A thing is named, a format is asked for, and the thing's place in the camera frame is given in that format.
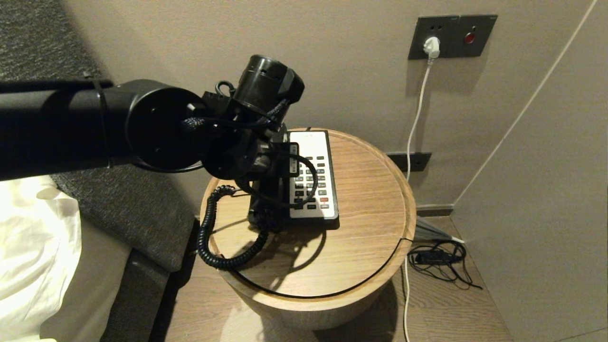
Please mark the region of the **black telephone handset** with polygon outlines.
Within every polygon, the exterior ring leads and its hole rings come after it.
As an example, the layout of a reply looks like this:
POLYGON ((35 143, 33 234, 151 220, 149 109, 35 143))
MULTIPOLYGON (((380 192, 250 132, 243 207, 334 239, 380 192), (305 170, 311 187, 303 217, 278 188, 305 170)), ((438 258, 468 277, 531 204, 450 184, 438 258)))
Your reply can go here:
MULTIPOLYGON (((278 132, 272 134, 270 142, 289 142, 284 123, 278 132)), ((247 218, 252 226, 271 232, 279 232, 283 229, 289 210, 276 204, 290 202, 287 185, 288 178, 262 177, 253 182, 253 189, 270 198, 271 201, 259 197, 250 199, 247 218)))

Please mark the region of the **black and white telephone base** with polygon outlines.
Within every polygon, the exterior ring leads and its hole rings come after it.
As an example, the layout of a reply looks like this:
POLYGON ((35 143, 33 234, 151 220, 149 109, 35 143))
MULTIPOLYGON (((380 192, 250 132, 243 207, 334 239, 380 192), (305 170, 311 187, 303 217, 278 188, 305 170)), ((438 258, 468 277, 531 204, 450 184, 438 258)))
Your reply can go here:
POLYGON ((336 177, 327 130, 287 132, 289 142, 300 146, 299 156, 311 165, 300 162, 300 175, 288 178, 289 214, 283 228, 340 227, 336 177))

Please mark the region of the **round wooden side table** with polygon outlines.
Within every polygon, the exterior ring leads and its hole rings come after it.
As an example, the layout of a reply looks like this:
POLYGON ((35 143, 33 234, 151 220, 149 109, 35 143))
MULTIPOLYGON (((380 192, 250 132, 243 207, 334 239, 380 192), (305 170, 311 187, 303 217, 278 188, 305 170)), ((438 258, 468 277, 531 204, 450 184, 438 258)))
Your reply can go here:
POLYGON ((416 203, 388 156, 329 130, 339 227, 304 225, 271 235, 264 249, 222 279, 263 320, 305 330, 335 328, 365 311, 401 268, 416 203))

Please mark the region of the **grey fabric headboard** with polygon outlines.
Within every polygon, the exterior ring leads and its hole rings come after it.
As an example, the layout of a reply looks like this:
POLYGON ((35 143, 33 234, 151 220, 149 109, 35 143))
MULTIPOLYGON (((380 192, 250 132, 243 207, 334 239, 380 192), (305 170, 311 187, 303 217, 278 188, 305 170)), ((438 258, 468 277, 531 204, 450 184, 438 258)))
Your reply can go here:
MULTIPOLYGON (((0 84, 106 75, 60 0, 0 0, 0 84)), ((136 249, 142 263, 180 270, 195 221, 165 175, 131 165, 48 173, 96 227, 136 249)))

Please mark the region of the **transparent folded umbrella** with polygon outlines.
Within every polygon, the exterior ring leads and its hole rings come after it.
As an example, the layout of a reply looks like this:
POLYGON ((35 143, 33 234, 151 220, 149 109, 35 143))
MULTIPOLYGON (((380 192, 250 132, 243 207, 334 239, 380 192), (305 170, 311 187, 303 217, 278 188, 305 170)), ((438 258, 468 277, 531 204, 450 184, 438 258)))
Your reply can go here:
POLYGON ((444 232, 442 229, 435 227, 430 221, 420 216, 417 217, 415 233, 412 240, 413 242, 445 240, 465 244, 464 240, 444 232))

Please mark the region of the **white power plug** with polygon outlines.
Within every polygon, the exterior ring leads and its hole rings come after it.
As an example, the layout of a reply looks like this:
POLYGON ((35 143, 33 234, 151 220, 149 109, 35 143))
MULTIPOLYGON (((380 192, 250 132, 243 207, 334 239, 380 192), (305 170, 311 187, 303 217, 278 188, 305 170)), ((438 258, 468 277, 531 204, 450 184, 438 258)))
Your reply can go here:
POLYGON ((430 67, 441 54, 439 38, 435 36, 427 38, 423 45, 423 51, 427 55, 427 65, 430 67))

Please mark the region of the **white bedding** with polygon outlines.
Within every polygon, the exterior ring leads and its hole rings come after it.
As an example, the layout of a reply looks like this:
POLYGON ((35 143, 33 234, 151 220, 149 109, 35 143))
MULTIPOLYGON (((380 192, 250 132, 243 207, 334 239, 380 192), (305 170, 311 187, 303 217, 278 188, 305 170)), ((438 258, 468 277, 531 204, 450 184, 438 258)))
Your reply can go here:
POLYGON ((0 342, 56 342, 41 327, 61 309, 81 253, 76 199, 49 176, 0 181, 0 342))

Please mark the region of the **black low wall socket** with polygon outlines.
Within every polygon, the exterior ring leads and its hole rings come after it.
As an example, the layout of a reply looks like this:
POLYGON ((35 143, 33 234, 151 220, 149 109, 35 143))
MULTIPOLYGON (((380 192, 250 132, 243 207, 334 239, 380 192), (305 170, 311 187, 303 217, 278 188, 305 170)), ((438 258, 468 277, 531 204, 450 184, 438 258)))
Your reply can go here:
POLYGON ((432 153, 388 153, 388 158, 403 172, 422 172, 427 167, 432 153))

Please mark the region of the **dark grey bed frame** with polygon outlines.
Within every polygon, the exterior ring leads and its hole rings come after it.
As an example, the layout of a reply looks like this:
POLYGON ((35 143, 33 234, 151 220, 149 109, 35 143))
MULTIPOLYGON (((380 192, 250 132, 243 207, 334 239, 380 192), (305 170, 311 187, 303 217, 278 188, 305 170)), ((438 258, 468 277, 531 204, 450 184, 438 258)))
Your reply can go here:
POLYGON ((132 249, 100 342, 149 342, 169 277, 132 249))

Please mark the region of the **grey wall socket panel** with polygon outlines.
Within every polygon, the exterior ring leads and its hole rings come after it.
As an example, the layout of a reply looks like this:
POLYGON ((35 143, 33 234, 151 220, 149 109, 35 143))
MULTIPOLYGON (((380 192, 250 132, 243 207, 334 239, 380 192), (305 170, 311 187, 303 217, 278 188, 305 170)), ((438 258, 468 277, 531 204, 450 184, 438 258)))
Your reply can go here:
POLYGON ((491 36, 498 15, 448 15, 418 17, 408 60, 423 60, 426 40, 439 40, 439 58, 480 57, 491 36))

